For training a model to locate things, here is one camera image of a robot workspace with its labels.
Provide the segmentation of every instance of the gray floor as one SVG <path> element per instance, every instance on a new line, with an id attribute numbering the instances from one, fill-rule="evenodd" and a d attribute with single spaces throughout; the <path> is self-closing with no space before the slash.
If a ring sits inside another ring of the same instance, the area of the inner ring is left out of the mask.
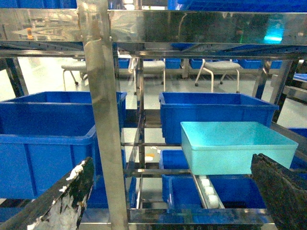
<path id="1" fill-rule="evenodd" d="M 20 65 L 24 74 L 29 93 L 43 91 L 63 91 L 62 69 L 61 65 L 73 61 L 71 58 L 19 58 Z M 79 86 L 75 86 L 69 73 L 66 73 L 66 89 L 67 91 L 88 91 L 88 81 L 81 81 L 79 73 L 75 76 L 79 81 Z M 255 76 L 241 76 L 240 91 L 248 95 L 252 94 L 255 83 Z M 14 98 L 14 93 L 8 80 L 6 71 L 0 72 L 0 100 Z M 128 92 L 127 108 L 136 108 L 136 96 L 133 95 L 132 78 L 123 78 L 120 81 L 121 90 Z M 145 78 L 145 109 L 159 109 L 158 100 L 159 93 L 163 90 L 161 78 Z M 177 80 L 175 76 L 167 76 L 166 90 L 169 92 L 209 92 L 210 81 L 199 81 L 199 87 L 194 86 L 194 81 Z M 236 81 L 225 80 L 223 85 L 219 81 L 215 81 L 215 92 L 235 92 Z M 267 82 L 263 99 L 270 100 L 272 87 L 270 81 Z M 284 127 L 307 127 L 307 105 L 287 99 L 278 124 Z M 125 129 L 125 141 L 133 142 L 135 129 Z M 162 132 L 160 129 L 149 129 L 145 132 L 146 142 L 163 142 Z M 158 162 L 160 159 L 160 150 L 163 148 L 146 148 L 146 154 L 153 156 L 151 162 Z M 127 153 L 131 152 L 131 148 L 127 147 Z M 161 179 L 149 179 L 144 181 L 144 198 L 161 199 Z"/>

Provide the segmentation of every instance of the metal frame post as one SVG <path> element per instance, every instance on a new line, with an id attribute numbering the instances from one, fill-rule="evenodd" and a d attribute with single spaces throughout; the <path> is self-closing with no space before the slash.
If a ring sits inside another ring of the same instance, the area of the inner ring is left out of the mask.
<path id="1" fill-rule="evenodd" d="M 143 59 L 140 58 L 137 61 L 137 70 L 136 70 L 136 83 L 137 83 L 137 112 L 138 118 L 141 121 L 139 127 L 139 161 L 140 168 L 145 168 L 145 114 L 144 114 L 144 65 Z"/>
<path id="2" fill-rule="evenodd" d="M 290 86 L 293 80 L 297 65 L 297 60 L 287 60 L 283 61 L 282 66 L 279 70 L 278 79 L 276 82 L 276 86 L 274 87 L 270 103 L 276 104 L 279 106 L 279 110 L 276 110 L 273 115 L 273 122 L 277 122 L 279 115 L 282 111 L 283 104 L 287 98 L 287 95 L 283 93 L 285 86 Z"/>
<path id="3" fill-rule="evenodd" d="M 28 95 L 29 92 L 25 84 L 23 72 L 21 71 L 18 58 L 17 57 L 6 58 L 5 63 L 6 63 L 6 72 L 10 79 L 15 96 L 21 97 Z"/>
<path id="4" fill-rule="evenodd" d="M 253 97 L 256 97 L 259 99 L 262 98 L 265 83 L 267 82 L 268 75 L 270 72 L 271 64 L 272 64 L 272 61 L 270 60 L 265 59 L 262 61 L 262 67 L 260 67 L 258 70 L 258 74 L 257 74 L 255 86 L 254 86 L 253 95 L 252 95 Z"/>
<path id="5" fill-rule="evenodd" d="M 128 229 L 128 213 L 107 0 L 77 0 L 89 87 L 113 230 Z"/>

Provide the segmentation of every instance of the white stool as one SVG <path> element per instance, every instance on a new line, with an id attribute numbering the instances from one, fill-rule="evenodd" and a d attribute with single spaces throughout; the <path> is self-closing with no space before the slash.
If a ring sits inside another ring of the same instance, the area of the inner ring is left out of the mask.
<path id="1" fill-rule="evenodd" d="M 201 69 L 198 72 L 197 78 L 195 80 L 195 86 L 198 86 L 198 79 L 201 76 L 201 71 L 205 70 L 208 73 L 211 74 L 211 92 L 214 92 L 214 88 L 213 88 L 213 84 L 214 84 L 214 73 L 211 71 L 211 69 L 215 69 L 215 70 L 224 70 L 224 74 L 221 78 L 220 84 L 223 83 L 223 80 L 227 74 L 228 70 L 233 70 L 235 69 L 237 74 L 236 74 L 236 92 L 239 93 L 239 81 L 240 81 L 240 73 L 239 73 L 239 69 L 241 68 L 241 66 L 237 63 L 234 63 L 232 61 L 216 61 L 216 62 L 206 62 L 205 59 L 202 60 L 202 65 L 201 65 Z"/>
<path id="2" fill-rule="evenodd" d="M 64 73 L 66 71 L 69 71 L 71 73 L 71 76 L 76 85 L 78 85 L 79 83 L 76 81 L 75 76 L 73 75 L 72 71 L 79 71 L 82 80 L 84 79 L 83 75 L 87 73 L 85 61 L 74 61 L 74 62 L 65 64 L 65 65 L 62 65 L 61 68 L 64 69 L 63 70 L 64 90 L 66 90 L 65 77 L 64 77 Z"/>
<path id="3" fill-rule="evenodd" d="M 136 59 L 133 60 L 134 63 L 134 95 L 136 95 Z M 152 73 L 156 71 L 163 71 L 163 91 L 165 92 L 165 59 L 163 61 L 144 61 L 143 62 L 143 72 Z"/>

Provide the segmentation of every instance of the chair leg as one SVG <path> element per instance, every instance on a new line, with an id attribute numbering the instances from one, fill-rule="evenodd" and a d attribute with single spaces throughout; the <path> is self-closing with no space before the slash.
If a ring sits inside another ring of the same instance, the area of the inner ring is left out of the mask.
<path id="1" fill-rule="evenodd" d="M 66 70 L 63 70 L 63 84 L 64 84 L 64 91 L 66 91 L 65 76 L 64 76 L 65 71 L 66 71 Z"/>
<path id="2" fill-rule="evenodd" d="M 71 73 L 71 76 L 72 76 L 72 78 L 73 78 L 73 80 L 74 80 L 74 82 L 75 82 L 75 85 L 78 85 L 79 83 L 76 81 L 75 76 L 72 74 L 71 71 L 70 71 L 70 73 Z"/>
<path id="3" fill-rule="evenodd" d="M 220 81 L 220 84 L 221 84 L 221 85 L 223 84 L 223 80 L 224 80 L 226 74 L 227 74 L 227 72 L 225 72 L 225 73 L 222 75 L 222 78 L 221 78 L 221 81 Z"/>
<path id="4" fill-rule="evenodd" d="M 236 92 L 240 93 L 240 72 L 239 70 L 236 70 Z"/>
<path id="5" fill-rule="evenodd" d="M 198 82 L 198 79 L 199 79 L 200 76 L 201 76 L 201 71 L 202 71 L 204 65 L 205 65 L 205 59 L 202 60 L 202 65 L 201 65 L 200 71 L 198 72 L 197 78 L 196 78 L 196 80 L 195 80 L 195 86 L 196 86 L 196 87 L 198 86 L 198 83 L 197 83 L 197 82 Z"/>

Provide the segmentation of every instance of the metal shelf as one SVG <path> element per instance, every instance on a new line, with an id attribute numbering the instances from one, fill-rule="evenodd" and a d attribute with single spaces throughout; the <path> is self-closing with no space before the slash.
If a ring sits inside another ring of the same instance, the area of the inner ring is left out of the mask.
<path id="1" fill-rule="evenodd" d="M 162 171 L 145 163 L 144 148 L 150 143 L 144 141 L 144 129 L 159 127 L 160 123 L 157 111 L 144 110 L 142 58 L 263 59 L 262 68 L 255 70 L 258 74 L 253 95 L 258 98 L 262 96 L 268 74 L 275 71 L 270 70 L 271 60 L 286 60 L 278 70 L 280 79 L 271 97 L 271 102 L 282 107 L 286 98 L 284 87 L 290 86 L 298 59 L 307 57 L 307 31 L 301 23 L 307 20 L 307 14 L 278 13 L 285 27 L 283 38 L 268 43 L 264 40 L 268 25 L 261 22 L 277 15 L 273 13 L 117 11 L 108 10 L 107 0 L 77 0 L 77 3 L 78 10 L 0 9 L 0 46 L 6 49 L 0 51 L 0 57 L 86 58 L 109 209 L 88 209 L 80 229 L 179 230 L 212 226 L 240 229 L 240 225 L 245 229 L 276 229 L 266 209 L 127 209 L 129 199 L 125 187 L 129 187 L 131 176 L 142 179 L 189 173 Z M 83 42 L 84 51 L 78 42 Z M 172 43 L 193 43 L 193 46 L 177 50 Z M 126 144 L 133 146 L 126 170 L 122 168 L 119 154 L 125 140 L 118 130 L 115 92 L 120 88 L 118 72 L 114 72 L 117 46 L 139 58 L 135 70 L 137 131 L 134 143 Z M 286 132 L 278 126 L 274 128 Z M 306 155 L 305 151 L 299 149 L 301 155 Z M 140 163 L 135 162 L 137 153 Z"/>

